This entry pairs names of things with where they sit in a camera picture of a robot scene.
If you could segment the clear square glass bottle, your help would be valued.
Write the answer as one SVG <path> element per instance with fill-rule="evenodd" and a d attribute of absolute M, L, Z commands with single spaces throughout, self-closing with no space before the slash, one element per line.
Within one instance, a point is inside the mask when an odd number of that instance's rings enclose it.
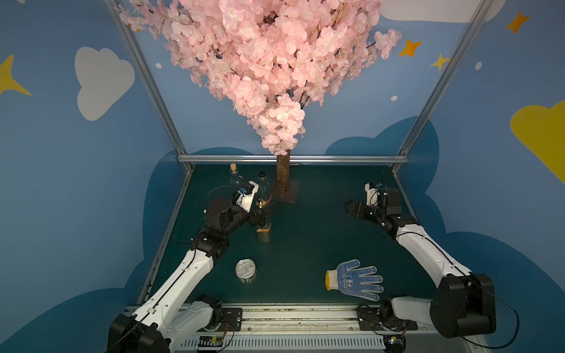
<path fill-rule="evenodd" d="M 272 239 L 272 221 L 271 221 L 271 212 L 272 212 L 272 205 L 270 204 L 270 199 L 267 200 L 264 197 L 258 197 L 257 201 L 257 209 L 259 211 L 259 223 L 256 225 L 256 234 L 257 239 L 261 243 L 268 244 L 271 242 Z"/>

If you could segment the yellow bottle label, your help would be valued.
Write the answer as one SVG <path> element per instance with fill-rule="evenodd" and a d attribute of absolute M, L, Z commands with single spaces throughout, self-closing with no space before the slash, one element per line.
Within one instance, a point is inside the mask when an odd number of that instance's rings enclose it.
<path fill-rule="evenodd" d="M 257 225 L 256 226 L 256 232 L 257 233 L 270 233 L 272 229 L 272 224 L 270 222 L 264 224 L 264 225 Z"/>

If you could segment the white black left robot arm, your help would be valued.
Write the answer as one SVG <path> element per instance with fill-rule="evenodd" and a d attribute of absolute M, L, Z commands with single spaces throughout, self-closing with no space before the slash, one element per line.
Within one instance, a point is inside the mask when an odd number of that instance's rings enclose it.
<path fill-rule="evenodd" d="M 244 224 L 263 226 L 271 216 L 268 204 L 259 210 L 215 199 L 205 212 L 205 227 L 169 279 L 131 316 L 119 315 L 110 325 L 108 352 L 175 352 L 186 338 L 222 320 L 222 303 L 203 295 L 184 312 L 180 308 L 219 262 L 230 235 Z"/>

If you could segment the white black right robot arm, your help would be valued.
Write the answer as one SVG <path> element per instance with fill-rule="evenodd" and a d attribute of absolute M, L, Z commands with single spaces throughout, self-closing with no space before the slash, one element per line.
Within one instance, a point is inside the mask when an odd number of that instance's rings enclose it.
<path fill-rule="evenodd" d="M 495 332 L 494 283 L 459 263 L 435 242 L 425 228 L 401 206 L 398 190 L 367 184 L 365 200 L 345 204 L 349 216 L 380 226 L 404 247 L 436 286 L 434 299 L 394 297 L 379 309 L 380 323 L 394 329 L 405 322 L 432 326 L 445 338 Z"/>

